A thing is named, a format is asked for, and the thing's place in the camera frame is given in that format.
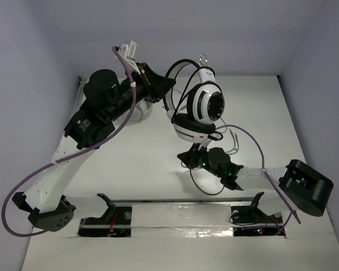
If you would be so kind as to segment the black white headphones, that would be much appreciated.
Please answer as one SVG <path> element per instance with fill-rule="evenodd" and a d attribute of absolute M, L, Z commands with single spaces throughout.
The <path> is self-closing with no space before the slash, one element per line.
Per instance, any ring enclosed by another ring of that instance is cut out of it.
<path fill-rule="evenodd" d="M 187 65 L 196 67 L 190 76 L 199 76 L 200 83 L 188 90 L 186 84 L 177 105 L 173 102 L 173 88 L 163 98 L 167 117 L 178 137 L 200 144 L 207 139 L 219 141 L 223 139 L 216 131 L 215 122 L 218 121 L 225 107 L 225 99 L 221 87 L 216 83 L 214 70 L 201 62 L 191 59 L 180 59 L 175 62 L 166 73 L 166 77 L 176 79 L 180 71 Z"/>

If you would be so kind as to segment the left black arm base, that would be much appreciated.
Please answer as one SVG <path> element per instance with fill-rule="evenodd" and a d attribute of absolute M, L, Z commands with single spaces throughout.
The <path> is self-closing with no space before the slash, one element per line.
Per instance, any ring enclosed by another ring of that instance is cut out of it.
<path fill-rule="evenodd" d="M 117 206 L 107 195 L 98 193 L 107 205 L 101 217 L 80 220 L 79 237 L 131 237 L 132 205 Z"/>

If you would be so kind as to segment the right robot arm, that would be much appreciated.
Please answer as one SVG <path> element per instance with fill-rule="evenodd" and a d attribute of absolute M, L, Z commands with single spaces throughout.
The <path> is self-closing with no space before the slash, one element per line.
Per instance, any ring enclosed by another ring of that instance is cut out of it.
<path fill-rule="evenodd" d="M 237 165 L 220 147 L 206 149 L 193 146 L 177 155 L 189 169 L 202 168 L 219 178 L 229 190 L 258 190 L 250 217 L 257 222 L 286 210 L 300 210 L 310 216 L 324 214 L 333 182 L 306 163 L 292 159 L 275 168 L 250 168 Z"/>

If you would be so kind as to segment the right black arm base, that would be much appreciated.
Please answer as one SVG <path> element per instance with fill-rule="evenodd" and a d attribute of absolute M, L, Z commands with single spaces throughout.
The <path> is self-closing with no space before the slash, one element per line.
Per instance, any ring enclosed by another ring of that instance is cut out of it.
<path fill-rule="evenodd" d="M 263 194 L 257 193 L 249 205 L 231 206 L 229 223 L 234 237 L 285 236 L 282 216 L 265 215 L 258 209 Z"/>

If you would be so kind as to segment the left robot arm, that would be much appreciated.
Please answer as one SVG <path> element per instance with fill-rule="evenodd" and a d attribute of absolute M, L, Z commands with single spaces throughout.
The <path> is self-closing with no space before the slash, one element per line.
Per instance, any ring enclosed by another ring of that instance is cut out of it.
<path fill-rule="evenodd" d="M 12 197 L 20 210 L 29 213 L 34 228 L 55 232 L 68 225 L 76 207 L 63 193 L 86 159 L 117 133 L 114 121 L 141 100 L 159 102 L 176 83 L 155 73 L 146 63 L 131 75 L 132 79 L 120 82 L 114 71 L 100 69 L 89 77 L 83 87 L 85 100 L 64 129 L 64 138 L 76 142 L 74 150 L 60 152 L 38 170 L 39 178 L 30 189 Z"/>

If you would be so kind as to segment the grey white headphones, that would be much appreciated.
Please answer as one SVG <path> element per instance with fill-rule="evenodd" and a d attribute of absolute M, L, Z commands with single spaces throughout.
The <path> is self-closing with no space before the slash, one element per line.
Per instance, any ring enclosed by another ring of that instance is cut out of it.
<path fill-rule="evenodd" d="M 151 104 L 150 102 L 146 102 L 144 100 L 138 102 L 135 105 L 134 111 L 131 117 L 129 118 L 128 123 L 135 123 L 135 122 L 139 122 L 139 121 L 146 119 L 151 114 L 152 110 L 153 110 L 153 104 Z M 129 113 L 129 110 L 125 111 L 114 122 L 119 124 L 120 122 L 124 121 L 128 113 Z"/>

